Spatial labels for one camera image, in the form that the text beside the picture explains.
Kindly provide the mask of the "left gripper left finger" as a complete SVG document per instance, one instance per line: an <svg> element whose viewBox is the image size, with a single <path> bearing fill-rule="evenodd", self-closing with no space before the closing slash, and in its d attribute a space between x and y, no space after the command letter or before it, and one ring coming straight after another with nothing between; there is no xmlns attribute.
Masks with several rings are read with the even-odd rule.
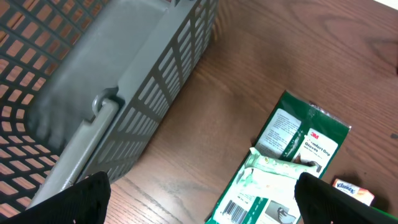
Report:
<svg viewBox="0 0 398 224"><path fill-rule="evenodd" d="M103 224L110 196L108 175L100 171L1 224Z"/></svg>

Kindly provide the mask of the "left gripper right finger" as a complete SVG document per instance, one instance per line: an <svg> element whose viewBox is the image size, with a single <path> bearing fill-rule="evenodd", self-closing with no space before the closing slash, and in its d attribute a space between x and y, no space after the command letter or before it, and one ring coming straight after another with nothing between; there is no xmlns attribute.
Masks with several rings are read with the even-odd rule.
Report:
<svg viewBox="0 0 398 224"><path fill-rule="evenodd" d="M397 224L307 172L297 180L294 195L304 224Z"/></svg>

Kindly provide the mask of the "orange snack packet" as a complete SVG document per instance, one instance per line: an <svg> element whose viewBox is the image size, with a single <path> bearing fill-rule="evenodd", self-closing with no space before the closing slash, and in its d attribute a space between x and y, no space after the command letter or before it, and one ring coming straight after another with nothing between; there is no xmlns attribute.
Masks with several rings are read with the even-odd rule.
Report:
<svg viewBox="0 0 398 224"><path fill-rule="evenodd" d="M374 195L369 190L358 187L349 182L345 182L341 179L335 179L332 186L367 206L370 206L374 200Z"/></svg>

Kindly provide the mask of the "pale green wipes pack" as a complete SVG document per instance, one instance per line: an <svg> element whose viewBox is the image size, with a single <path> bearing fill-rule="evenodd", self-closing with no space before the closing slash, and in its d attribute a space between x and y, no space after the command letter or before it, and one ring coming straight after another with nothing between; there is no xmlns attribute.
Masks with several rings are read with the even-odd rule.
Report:
<svg viewBox="0 0 398 224"><path fill-rule="evenodd" d="M306 166L263 156L256 148L250 155L235 181L237 190L243 194L281 201L294 198L294 188L304 172L317 173L317 166Z"/></svg>

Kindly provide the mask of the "green 3M gloves package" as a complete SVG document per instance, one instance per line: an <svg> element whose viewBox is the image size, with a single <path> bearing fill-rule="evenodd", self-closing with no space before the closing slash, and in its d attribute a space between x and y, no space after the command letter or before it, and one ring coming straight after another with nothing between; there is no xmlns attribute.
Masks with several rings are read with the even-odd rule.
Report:
<svg viewBox="0 0 398 224"><path fill-rule="evenodd" d="M317 166L322 177L343 144L351 126L319 106L283 92L258 137L250 147L263 156ZM235 181L250 155L218 199L206 223L297 223L300 218L295 196L281 201L243 194Z"/></svg>

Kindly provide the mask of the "green lid jar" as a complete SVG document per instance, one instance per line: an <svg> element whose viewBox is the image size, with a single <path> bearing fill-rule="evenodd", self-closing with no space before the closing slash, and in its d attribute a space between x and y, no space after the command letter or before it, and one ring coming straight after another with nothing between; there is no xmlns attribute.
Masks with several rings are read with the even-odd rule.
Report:
<svg viewBox="0 0 398 224"><path fill-rule="evenodd" d="M371 207L371 208L372 208L373 210L377 211L378 213L384 215L385 217L389 217L389 218L391 218L391 219L393 219L393 220L395 220L395 221L398 221L398 218L397 218L397 217L395 217L395 216L393 216L393 215L391 215L391 214L389 214L389 213L387 213L387 212L384 212L384 211L382 211L382 210L380 210L380 209L378 209L378 208L376 208L376 207Z"/></svg>

